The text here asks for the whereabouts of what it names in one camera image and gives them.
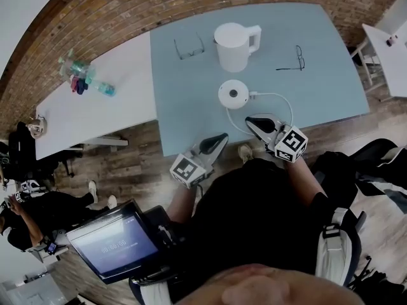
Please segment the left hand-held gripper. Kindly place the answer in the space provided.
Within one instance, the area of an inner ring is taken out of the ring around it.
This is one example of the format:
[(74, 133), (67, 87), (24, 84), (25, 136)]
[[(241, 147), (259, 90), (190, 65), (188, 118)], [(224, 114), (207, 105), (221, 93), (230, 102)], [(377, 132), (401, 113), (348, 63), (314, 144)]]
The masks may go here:
[(171, 176), (188, 189), (198, 185), (213, 173), (213, 164), (227, 143), (227, 133), (203, 139), (199, 145), (203, 157), (193, 150), (179, 154), (170, 167)]

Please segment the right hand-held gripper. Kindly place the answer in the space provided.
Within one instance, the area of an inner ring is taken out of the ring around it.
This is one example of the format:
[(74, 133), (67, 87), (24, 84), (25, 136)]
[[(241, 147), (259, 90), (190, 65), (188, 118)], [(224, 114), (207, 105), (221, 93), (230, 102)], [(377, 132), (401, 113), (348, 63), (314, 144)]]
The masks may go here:
[(266, 151), (276, 158), (290, 163), (304, 153), (308, 138), (296, 126), (281, 122), (272, 113), (253, 114), (245, 118), (250, 131), (266, 143)]

